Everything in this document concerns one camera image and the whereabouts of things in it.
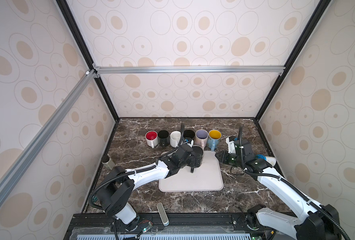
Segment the white mug red inside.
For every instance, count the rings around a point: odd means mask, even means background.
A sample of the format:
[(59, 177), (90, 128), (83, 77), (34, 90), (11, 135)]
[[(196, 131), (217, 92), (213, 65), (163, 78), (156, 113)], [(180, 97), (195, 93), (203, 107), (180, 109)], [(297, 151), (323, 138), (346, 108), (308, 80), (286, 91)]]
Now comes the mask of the white mug red inside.
[(145, 139), (147, 142), (147, 145), (151, 148), (155, 148), (157, 147), (157, 145), (159, 144), (158, 141), (158, 134), (156, 131), (149, 131), (145, 134)]

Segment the blue mug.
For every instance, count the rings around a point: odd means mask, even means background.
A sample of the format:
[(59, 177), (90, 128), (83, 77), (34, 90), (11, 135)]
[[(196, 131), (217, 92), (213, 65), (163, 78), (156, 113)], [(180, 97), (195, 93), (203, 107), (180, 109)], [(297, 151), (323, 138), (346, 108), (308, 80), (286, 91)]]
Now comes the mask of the blue mug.
[(215, 151), (217, 148), (219, 141), (221, 139), (221, 132), (218, 130), (211, 130), (208, 132), (208, 139), (207, 139), (207, 147), (211, 151)]

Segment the small white black mug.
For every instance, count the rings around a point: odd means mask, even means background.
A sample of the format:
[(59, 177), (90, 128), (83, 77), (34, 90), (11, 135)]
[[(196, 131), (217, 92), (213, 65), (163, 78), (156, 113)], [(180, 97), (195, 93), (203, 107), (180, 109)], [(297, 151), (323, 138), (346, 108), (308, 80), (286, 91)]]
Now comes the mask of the small white black mug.
[(186, 144), (192, 145), (195, 138), (195, 131), (194, 130), (184, 130), (183, 132), (183, 142)]

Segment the pink mug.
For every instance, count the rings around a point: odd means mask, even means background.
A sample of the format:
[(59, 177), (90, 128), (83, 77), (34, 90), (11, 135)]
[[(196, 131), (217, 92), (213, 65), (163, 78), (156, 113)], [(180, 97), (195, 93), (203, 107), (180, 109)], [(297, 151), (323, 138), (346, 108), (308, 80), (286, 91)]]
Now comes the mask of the pink mug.
[(208, 132), (206, 130), (197, 130), (194, 137), (194, 144), (200, 146), (203, 150), (207, 145)]

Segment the black skull pattern mug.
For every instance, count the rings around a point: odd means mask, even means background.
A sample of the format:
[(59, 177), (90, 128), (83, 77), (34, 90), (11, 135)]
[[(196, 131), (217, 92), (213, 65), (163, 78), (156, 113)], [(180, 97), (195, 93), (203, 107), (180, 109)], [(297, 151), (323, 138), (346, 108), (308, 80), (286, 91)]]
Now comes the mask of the black skull pattern mug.
[(193, 152), (189, 158), (189, 166), (191, 167), (190, 172), (193, 173), (194, 169), (199, 168), (202, 165), (202, 158), (204, 151), (201, 146), (194, 145), (192, 146)]

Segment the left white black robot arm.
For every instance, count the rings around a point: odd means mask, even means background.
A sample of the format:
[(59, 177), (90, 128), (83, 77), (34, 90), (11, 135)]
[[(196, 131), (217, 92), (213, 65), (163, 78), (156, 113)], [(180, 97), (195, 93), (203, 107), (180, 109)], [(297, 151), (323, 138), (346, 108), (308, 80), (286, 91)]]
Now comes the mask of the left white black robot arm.
[(136, 169), (114, 167), (102, 183), (89, 195), (88, 204), (102, 210), (107, 217), (120, 220), (132, 232), (146, 220), (141, 220), (128, 200), (132, 192), (148, 183), (169, 178), (188, 166), (193, 171), (202, 164), (203, 149), (180, 137), (177, 147), (159, 156), (150, 165)]

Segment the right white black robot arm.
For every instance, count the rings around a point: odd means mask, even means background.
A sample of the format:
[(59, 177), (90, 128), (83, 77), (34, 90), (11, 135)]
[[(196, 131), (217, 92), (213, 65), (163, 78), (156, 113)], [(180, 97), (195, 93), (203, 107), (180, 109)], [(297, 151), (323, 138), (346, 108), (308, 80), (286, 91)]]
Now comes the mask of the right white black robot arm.
[(245, 174), (266, 186), (294, 213), (290, 216), (258, 204), (245, 216), (250, 230), (267, 227), (295, 240), (349, 239), (340, 225), (337, 209), (322, 205), (295, 187), (275, 169), (275, 158), (254, 154), (251, 143), (242, 139), (242, 128), (236, 137), (226, 138), (226, 143), (228, 149), (215, 155), (219, 162), (242, 168)]

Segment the white ribbed mug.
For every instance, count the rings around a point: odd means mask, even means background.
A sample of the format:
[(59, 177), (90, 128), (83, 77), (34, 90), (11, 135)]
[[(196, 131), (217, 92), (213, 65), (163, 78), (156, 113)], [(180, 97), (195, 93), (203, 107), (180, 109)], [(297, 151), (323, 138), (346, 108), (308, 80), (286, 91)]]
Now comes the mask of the white ribbed mug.
[(171, 145), (173, 148), (178, 147), (180, 138), (181, 138), (181, 132), (180, 132), (180, 131), (174, 131), (174, 132), (172, 132), (172, 133), (170, 134), (170, 145)]

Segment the black mug white rim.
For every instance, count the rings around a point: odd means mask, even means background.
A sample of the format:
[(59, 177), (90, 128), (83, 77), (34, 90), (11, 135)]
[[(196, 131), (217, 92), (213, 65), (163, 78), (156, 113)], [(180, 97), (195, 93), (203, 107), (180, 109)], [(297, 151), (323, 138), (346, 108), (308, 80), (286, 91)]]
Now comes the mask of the black mug white rim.
[(157, 134), (158, 134), (159, 146), (161, 148), (166, 148), (167, 146), (169, 146), (170, 143), (169, 132), (167, 130), (161, 130)]

